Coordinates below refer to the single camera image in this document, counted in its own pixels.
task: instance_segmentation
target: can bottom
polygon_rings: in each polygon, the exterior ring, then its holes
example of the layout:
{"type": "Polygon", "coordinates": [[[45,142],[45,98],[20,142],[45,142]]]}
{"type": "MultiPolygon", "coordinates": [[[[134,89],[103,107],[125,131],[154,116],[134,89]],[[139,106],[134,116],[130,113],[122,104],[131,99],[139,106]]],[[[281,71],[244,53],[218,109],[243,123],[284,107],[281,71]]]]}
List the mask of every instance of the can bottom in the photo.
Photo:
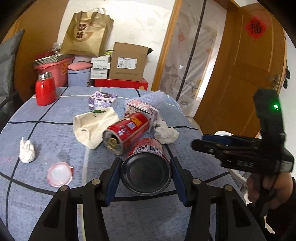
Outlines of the can bottom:
{"type": "Polygon", "coordinates": [[[165,190],[170,184],[170,165],[166,159],[157,154],[139,152],[123,162],[121,180],[133,193],[153,196],[165,190]]]}

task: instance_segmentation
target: soda can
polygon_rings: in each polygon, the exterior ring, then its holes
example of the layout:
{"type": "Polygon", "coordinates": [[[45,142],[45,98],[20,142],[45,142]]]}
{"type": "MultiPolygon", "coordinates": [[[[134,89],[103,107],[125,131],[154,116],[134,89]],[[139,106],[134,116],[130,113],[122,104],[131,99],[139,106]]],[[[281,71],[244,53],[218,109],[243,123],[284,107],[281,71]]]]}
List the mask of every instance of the soda can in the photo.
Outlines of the soda can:
{"type": "Polygon", "coordinates": [[[137,141],[124,159],[120,175],[123,184],[141,196],[161,193],[170,184],[172,177],[162,146],[153,138],[137,141]]]}
{"type": "Polygon", "coordinates": [[[103,132],[106,147],[116,155],[128,151],[148,130],[149,122],[141,112],[126,115],[103,132]]]}

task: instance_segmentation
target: human hand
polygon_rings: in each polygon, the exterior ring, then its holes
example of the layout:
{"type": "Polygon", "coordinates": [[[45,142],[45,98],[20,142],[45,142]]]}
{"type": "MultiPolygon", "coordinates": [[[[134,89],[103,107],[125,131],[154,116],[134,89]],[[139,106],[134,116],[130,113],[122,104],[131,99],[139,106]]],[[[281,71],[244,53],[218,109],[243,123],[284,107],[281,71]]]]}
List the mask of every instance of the human hand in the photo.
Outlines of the human hand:
{"type": "MultiPolygon", "coordinates": [[[[262,186],[270,190],[275,180],[275,176],[264,177],[262,186]]],[[[251,202],[255,203],[259,198],[259,190],[256,187],[252,175],[247,179],[248,184],[248,198],[251,202]]],[[[273,189],[276,190],[276,196],[269,202],[270,209],[276,209],[280,205],[284,204],[290,198],[293,191],[293,180],[289,172],[280,172],[277,180],[273,186],[273,189]]]]}

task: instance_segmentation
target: green leaf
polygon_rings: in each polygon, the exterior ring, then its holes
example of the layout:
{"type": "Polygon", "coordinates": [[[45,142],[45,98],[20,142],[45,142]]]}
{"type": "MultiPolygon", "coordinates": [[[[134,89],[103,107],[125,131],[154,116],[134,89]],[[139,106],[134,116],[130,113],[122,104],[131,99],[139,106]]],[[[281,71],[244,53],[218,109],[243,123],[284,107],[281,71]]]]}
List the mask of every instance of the green leaf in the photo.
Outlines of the green leaf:
{"type": "Polygon", "coordinates": [[[95,113],[95,114],[97,114],[97,113],[104,113],[106,111],[104,111],[104,110],[93,110],[92,112],[95,113]]]}

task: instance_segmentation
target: cardboard box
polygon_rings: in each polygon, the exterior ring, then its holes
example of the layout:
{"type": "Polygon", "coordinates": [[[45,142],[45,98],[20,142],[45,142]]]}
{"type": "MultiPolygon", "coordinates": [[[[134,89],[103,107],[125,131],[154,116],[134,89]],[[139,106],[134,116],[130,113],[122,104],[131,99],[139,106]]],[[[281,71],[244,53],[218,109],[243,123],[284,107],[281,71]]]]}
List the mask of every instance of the cardboard box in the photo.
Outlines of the cardboard box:
{"type": "Polygon", "coordinates": [[[106,79],[108,74],[101,74],[101,73],[92,73],[91,72],[91,79],[106,79]]]}
{"type": "Polygon", "coordinates": [[[148,82],[142,79],[141,82],[132,80],[111,80],[111,79],[95,79],[96,87],[117,87],[117,88],[133,88],[139,90],[147,90],[148,82]]]}
{"type": "Polygon", "coordinates": [[[89,109],[115,108],[118,102],[118,95],[96,91],[89,97],[89,109]]]}
{"type": "Polygon", "coordinates": [[[115,43],[109,78],[142,81],[147,53],[148,47],[115,43]]]}
{"type": "Polygon", "coordinates": [[[110,69],[110,63],[93,63],[94,69],[110,69]]]}
{"type": "Polygon", "coordinates": [[[91,73],[94,73],[94,74],[108,74],[108,69],[94,69],[94,68],[91,68],[91,73]]]}
{"type": "Polygon", "coordinates": [[[94,57],[91,58],[92,63],[110,63],[110,61],[111,61],[110,55],[101,56],[101,57],[97,57],[97,58],[94,58],[94,57]]]}
{"type": "Polygon", "coordinates": [[[141,112],[147,117],[149,122],[149,129],[147,133],[150,133],[152,128],[155,126],[155,122],[158,116],[158,110],[155,109],[153,106],[139,100],[131,100],[130,102],[126,103],[125,115],[133,112],[141,112]]]}

